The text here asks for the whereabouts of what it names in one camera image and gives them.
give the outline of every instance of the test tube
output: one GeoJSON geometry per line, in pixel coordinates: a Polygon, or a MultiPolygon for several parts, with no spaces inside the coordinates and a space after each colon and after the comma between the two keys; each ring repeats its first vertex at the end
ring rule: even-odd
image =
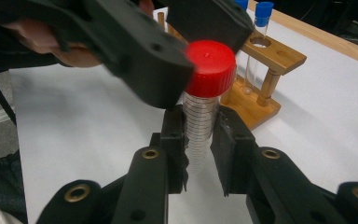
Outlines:
{"type": "MultiPolygon", "coordinates": [[[[272,13],[274,4],[271,2],[261,2],[255,5],[255,22],[254,31],[250,36],[250,42],[257,47],[265,48],[265,38],[267,28],[269,27],[269,17],[272,13]]],[[[251,94],[255,92],[255,79],[257,77],[258,61],[250,57],[245,69],[245,79],[243,83],[242,91],[245,94],[251,94]]]]}
{"type": "MultiPolygon", "coordinates": [[[[235,0],[235,3],[245,11],[246,11],[246,9],[248,9],[248,0],[235,0]]],[[[241,58],[244,57],[242,54],[243,54],[243,52],[241,50],[238,50],[237,54],[235,55],[235,59],[237,62],[237,74],[244,77],[244,73],[240,69],[240,61],[241,61],[241,58]]]]}
{"type": "Polygon", "coordinates": [[[188,138],[187,170],[196,174],[202,170],[210,147],[219,96],[232,85],[236,69],[232,50],[218,42],[201,40],[190,43],[187,58],[195,64],[183,101],[186,114],[185,135],[188,138]]]}

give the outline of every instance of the wooden test tube rack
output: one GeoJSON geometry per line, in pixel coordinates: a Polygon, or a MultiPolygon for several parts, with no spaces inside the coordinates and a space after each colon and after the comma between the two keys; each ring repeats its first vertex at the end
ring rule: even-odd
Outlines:
{"type": "MultiPolygon", "coordinates": [[[[162,12],[158,14],[158,23],[165,28],[166,22],[162,12]]],[[[184,40],[169,24],[167,26],[169,34],[184,40]]],[[[280,77],[293,71],[307,59],[305,55],[269,36],[266,36],[262,43],[258,43],[265,46],[264,48],[257,47],[254,42],[260,41],[253,39],[251,35],[241,50],[268,67],[261,90],[253,87],[254,92],[243,93],[244,81],[237,75],[231,89],[220,100],[221,105],[234,109],[250,130],[278,114],[281,105],[272,99],[272,93],[275,91],[280,77]]]]}

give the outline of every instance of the dark sleeve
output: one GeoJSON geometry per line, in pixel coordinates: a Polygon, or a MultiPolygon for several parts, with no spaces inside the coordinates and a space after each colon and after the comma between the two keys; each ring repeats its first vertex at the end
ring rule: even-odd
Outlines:
{"type": "Polygon", "coordinates": [[[44,66],[57,63],[52,54],[38,54],[24,47],[0,26],[0,72],[10,68],[44,66]]]}

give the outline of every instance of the red cap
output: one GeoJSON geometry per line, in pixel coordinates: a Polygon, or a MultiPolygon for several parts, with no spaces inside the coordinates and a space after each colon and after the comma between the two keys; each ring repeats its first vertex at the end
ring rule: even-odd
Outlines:
{"type": "Polygon", "coordinates": [[[232,50],[221,43],[201,40],[190,43],[187,58],[196,69],[187,85],[190,95],[209,98],[221,95],[232,84],[235,56],[232,50]]]}

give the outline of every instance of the human hand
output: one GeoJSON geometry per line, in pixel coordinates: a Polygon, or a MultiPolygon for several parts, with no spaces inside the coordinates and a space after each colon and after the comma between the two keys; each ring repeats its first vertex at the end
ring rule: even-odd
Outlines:
{"type": "MultiPolygon", "coordinates": [[[[139,8],[146,14],[153,15],[152,0],[140,0],[139,8]]],[[[22,18],[3,26],[10,30],[25,47],[40,54],[52,53],[70,66],[92,67],[100,64],[92,52],[81,43],[69,43],[70,50],[61,51],[52,28],[41,21],[22,18]]]]}

